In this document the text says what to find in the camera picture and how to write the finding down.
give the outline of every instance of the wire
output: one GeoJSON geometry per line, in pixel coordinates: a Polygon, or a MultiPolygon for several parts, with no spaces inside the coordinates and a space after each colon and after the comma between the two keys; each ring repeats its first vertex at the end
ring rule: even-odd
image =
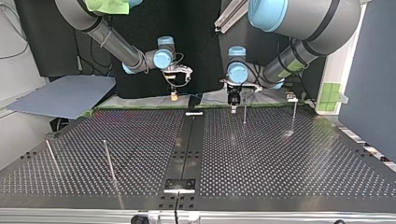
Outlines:
{"type": "Polygon", "coordinates": [[[303,83],[303,79],[300,77],[300,74],[294,74],[294,75],[300,79],[300,83],[303,86],[306,95],[309,97],[309,100],[312,102],[312,104],[314,104],[315,107],[317,107],[317,103],[314,102],[314,98],[312,98],[309,92],[306,90],[305,84],[303,83]]]}
{"type": "Polygon", "coordinates": [[[186,81],[184,84],[182,84],[182,85],[177,85],[177,84],[175,84],[175,83],[172,83],[172,82],[170,82],[169,80],[168,80],[168,78],[166,78],[166,74],[163,72],[163,77],[165,78],[165,80],[166,80],[166,82],[169,84],[169,85],[171,85],[172,87],[174,87],[174,88],[182,88],[182,87],[185,87],[185,86],[187,86],[189,83],[190,83],[190,80],[189,81],[186,81]]]}
{"type": "Polygon", "coordinates": [[[10,56],[7,56],[7,57],[1,57],[0,60],[18,57],[18,56],[22,55],[24,52],[26,52],[26,50],[28,50],[28,49],[29,49],[29,44],[27,43],[25,48],[23,49],[23,51],[13,54],[13,55],[10,55],[10,56]]]}
{"type": "Polygon", "coordinates": [[[110,63],[109,63],[108,65],[104,65],[104,64],[102,64],[102,63],[99,63],[99,62],[95,59],[95,57],[93,57],[93,38],[92,38],[92,37],[90,38],[90,55],[91,55],[92,60],[93,60],[96,64],[98,64],[99,66],[101,66],[101,67],[108,68],[108,67],[112,66],[112,64],[113,64],[113,63],[111,62],[111,60],[110,60],[110,63]]]}
{"type": "MultiPolygon", "coordinates": [[[[111,72],[113,66],[110,66],[109,70],[108,70],[106,73],[103,73],[102,71],[100,71],[99,69],[97,69],[97,68],[93,65],[93,63],[91,63],[90,61],[88,61],[87,59],[85,59],[85,58],[83,58],[83,57],[81,56],[81,53],[80,53],[79,47],[78,47],[78,40],[77,40],[76,29],[74,29],[74,28],[73,28],[73,37],[74,37],[74,39],[75,39],[77,56],[79,57],[79,59],[80,59],[82,62],[84,62],[85,64],[87,64],[87,65],[91,68],[91,70],[92,70],[92,71],[91,71],[91,75],[94,75],[94,72],[96,71],[97,73],[99,73],[99,74],[102,75],[102,76],[109,76],[109,72],[111,72]]],[[[84,69],[82,68],[82,70],[79,71],[78,74],[81,75],[82,72],[83,72],[83,70],[84,70],[84,69]]]]}
{"type": "MultiPolygon", "coordinates": [[[[18,18],[19,22],[21,23],[20,16],[18,15],[17,11],[13,7],[11,7],[10,5],[8,5],[5,2],[0,2],[0,6],[8,8],[15,15],[15,17],[18,18]]],[[[12,26],[12,28],[15,30],[15,32],[26,42],[26,45],[21,52],[6,56],[6,57],[0,57],[0,60],[18,57],[18,56],[22,55],[24,52],[26,52],[26,50],[29,49],[29,43],[26,40],[26,36],[24,35],[23,30],[21,32],[19,32],[17,27],[15,27],[15,25],[12,23],[12,21],[9,19],[9,17],[6,15],[6,13],[4,13],[3,9],[2,9],[2,12],[3,12],[4,18],[6,18],[7,22],[12,26]]]]}
{"type": "Polygon", "coordinates": [[[300,62],[304,65],[304,68],[298,70],[298,71],[291,71],[289,70],[288,67],[285,66],[285,64],[283,64],[281,58],[280,58],[280,40],[282,39],[282,35],[279,36],[279,39],[277,41],[277,59],[280,63],[280,65],[282,66],[283,69],[285,69],[287,72],[289,72],[292,76],[297,76],[300,79],[300,83],[303,86],[304,92],[306,93],[306,95],[309,97],[309,100],[312,102],[312,104],[314,104],[315,107],[317,107],[317,104],[314,102],[314,98],[311,97],[311,94],[309,94],[308,90],[305,87],[305,84],[303,83],[303,79],[301,78],[301,74],[303,73],[303,71],[305,69],[307,69],[309,67],[309,63],[306,62],[300,62]]]}

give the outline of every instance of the green tape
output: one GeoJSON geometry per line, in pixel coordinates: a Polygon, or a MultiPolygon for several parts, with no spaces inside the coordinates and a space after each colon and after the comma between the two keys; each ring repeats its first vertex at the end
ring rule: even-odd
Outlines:
{"type": "MultiPolygon", "coordinates": [[[[288,66],[288,69],[290,70],[290,71],[299,71],[299,70],[301,70],[301,69],[303,69],[304,68],[304,65],[302,64],[302,63],[300,63],[298,60],[294,60],[292,63],[290,63],[289,64],[289,66],[288,66]]],[[[282,78],[285,78],[285,77],[288,77],[288,76],[290,76],[291,75],[291,73],[289,73],[288,71],[286,71],[286,70],[283,70],[283,72],[282,73],[280,73],[279,75],[278,75],[278,77],[282,77],[282,78]]]]}
{"type": "Polygon", "coordinates": [[[340,101],[341,84],[324,83],[320,95],[318,111],[334,112],[340,101]]]}
{"type": "Polygon", "coordinates": [[[128,0],[86,0],[89,11],[99,11],[106,14],[129,14],[128,0]]]}

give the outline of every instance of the green cloth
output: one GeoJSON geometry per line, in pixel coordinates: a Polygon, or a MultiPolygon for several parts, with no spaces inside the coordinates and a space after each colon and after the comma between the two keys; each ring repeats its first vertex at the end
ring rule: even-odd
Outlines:
{"type": "Polygon", "coordinates": [[[99,11],[106,14],[129,14],[128,0],[86,0],[89,11],[99,11]]]}

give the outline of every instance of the metal bracket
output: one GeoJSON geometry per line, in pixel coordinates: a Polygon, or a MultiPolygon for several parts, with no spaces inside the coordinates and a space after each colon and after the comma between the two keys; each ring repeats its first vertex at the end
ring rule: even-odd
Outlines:
{"type": "Polygon", "coordinates": [[[342,103],[342,104],[347,104],[348,101],[349,101],[349,98],[347,98],[347,96],[345,96],[344,94],[340,93],[339,102],[342,103]]]}
{"type": "Polygon", "coordinates": [[[194,179],[167,179],[164,193],[189,194],[195,193],[194,179]]]}
{"type": "Polygon", "coordinates": [[[287,92],[285,92],[285,95],[286,95],[286,100],[288,101],[288,103],[298,102],[297,96],[296,96],[296,94],[294,94],[294,92],[287,91],[287,92]]]}
{"type": "Polygon", "coordinates": [[[233,0],[215,22],[215,32],[225,34],[248,13],[248,0],[233,0]]]}

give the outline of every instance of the white wall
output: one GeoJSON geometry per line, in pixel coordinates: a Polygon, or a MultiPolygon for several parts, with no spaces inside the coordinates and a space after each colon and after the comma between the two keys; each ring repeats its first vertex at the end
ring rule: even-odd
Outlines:
{"type": "MultiPolygon", "coordinates": [[[[350,69],[352,67],[353,59],[355,56],[359,35],[361,33],[361,25],[363,23],[366,7],[367,5],[361,6],[361,20],[359,22],[359,26],[355,34],[346,42],[346,44],[343,47],[341,47],[332,55],[328,56],[323,72],[323,78],[321,80],[321,84],[319,88],[317,105],[320,104],[320,96],[322,94],[322,88],[325,83],[340,83],[341,84],[340,93],[344,94],[347,87],[347,81],[349,78],[350,69]]],[[[325,111],[317,110],[317,113],[320,115],[338,115],[340,113],[341,105],[342,105],[341,102],[338,103],[334,112],[325,112],[325,111]]]]}
{"type": "MultiPolygon", "coordinates": [[[[15,8],[13,0],[0,0],[15,8]]],[[[21,29],[18,19],[4,7],[0,10],[0,58],[21,52],[26,43],[13,30],[4,13],[21,29]]],[[[0,60],[0,102],[45,85],[35,66],[30,49],[21,56],[0,60]]]]}
{"type": "MultiPolygon", "coordinates": [[[[13,0],[0,0],[15,8],[13,0]]],[[[21,52],[26,42],[5,18],[21,29],[18,19],[0,7],[0,58],[21,52]]],[[[18,97],[45,85],[30,49],[10,59],[0,59],[0,169],[15,161],[26,151],[38,146],[50,132],[51,118],[6,110],[18,97]]]]}

